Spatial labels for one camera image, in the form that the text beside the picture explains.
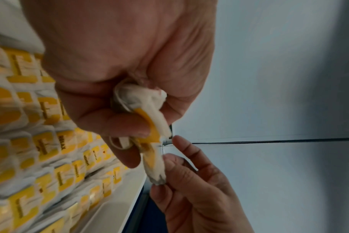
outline small object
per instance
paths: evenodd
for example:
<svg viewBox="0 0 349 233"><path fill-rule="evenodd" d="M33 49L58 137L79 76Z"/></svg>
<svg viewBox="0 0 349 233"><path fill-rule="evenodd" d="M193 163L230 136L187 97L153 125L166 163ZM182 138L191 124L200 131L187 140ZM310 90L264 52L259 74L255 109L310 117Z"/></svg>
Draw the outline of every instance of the small object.
<svg viewBox="0 0 349 233"><path fill-rule="evenodd" d="M160 90L154 90L139 86L123 80L114 89L112 103L118 103L127 112L134 112L142 116L150 126L150 135L146 138L120 137L122 148L128 149L134 143L143 158L146 174L155 185L166 183L164 161L158 147L162 144L163 138L171 137L172 133L168 127L164 115L159 111L165 98Z"/></svg>

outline hand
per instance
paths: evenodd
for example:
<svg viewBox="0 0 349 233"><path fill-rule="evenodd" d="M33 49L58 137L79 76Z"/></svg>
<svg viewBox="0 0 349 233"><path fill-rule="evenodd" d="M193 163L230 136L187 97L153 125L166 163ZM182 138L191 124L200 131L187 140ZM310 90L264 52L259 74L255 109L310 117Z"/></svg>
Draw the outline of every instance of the hand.
<svg viewBox="0 0 349 233"><path fill-rule="evenodd" d="M110 109L114 86L132 77L168 96L161 111L179 119L200 93L214 50L216 0L21 0L45 46L42 65L71 119L108 137L149 134L146 121ZM111 147L128 167L137 148Z"/></svg>
<svg viewBox="0 0 349 233"><path fill-rule="evenodd" d="M196 146L172 139L198 169L182 157L164 155L167 184L153 185L150 196L165 214L169 233L253 233L228 179Z"/></svg>

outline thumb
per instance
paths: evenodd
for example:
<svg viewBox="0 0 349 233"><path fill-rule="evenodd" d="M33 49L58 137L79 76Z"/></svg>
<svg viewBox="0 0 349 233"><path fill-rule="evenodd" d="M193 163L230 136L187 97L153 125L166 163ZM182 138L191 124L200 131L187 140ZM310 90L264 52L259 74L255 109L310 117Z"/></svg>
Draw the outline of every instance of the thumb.
<svg viewBox="0 0 349 233"><path fill-rule="evenodd" d="M182 193L193 205L209 199L214 188L189 168L164 160L167 184Z"/></svg>

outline gray wall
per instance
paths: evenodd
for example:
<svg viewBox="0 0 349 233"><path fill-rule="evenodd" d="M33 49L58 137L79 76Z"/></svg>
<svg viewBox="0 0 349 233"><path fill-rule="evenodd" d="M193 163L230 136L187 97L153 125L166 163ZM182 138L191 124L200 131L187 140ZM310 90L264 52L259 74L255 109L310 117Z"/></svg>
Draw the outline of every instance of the gray wall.
<svg viewBox="0 0 349 233"><path fill-rule="evenodd" d="M219 0L193 142L349 137L349 0Z"/></svg>
<svg viewBox="0 0 349 233"><path fill-rule="evenodd" d="M349 233L349 142L199 147L230 180L255 232Z"/></svg>

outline white shelf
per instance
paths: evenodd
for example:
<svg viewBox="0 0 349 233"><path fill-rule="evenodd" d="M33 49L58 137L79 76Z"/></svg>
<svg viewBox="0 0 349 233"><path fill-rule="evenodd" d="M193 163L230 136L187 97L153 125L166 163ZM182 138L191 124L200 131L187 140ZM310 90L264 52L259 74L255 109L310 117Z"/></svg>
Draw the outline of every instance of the white shelf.
<svg viewBox="0 0 349 233"><path fill-rule="evenodd" d="M146 177L142 165L128 173L111 197L95 209L89 210L79 221L74 233L121 233Z"/></svg>

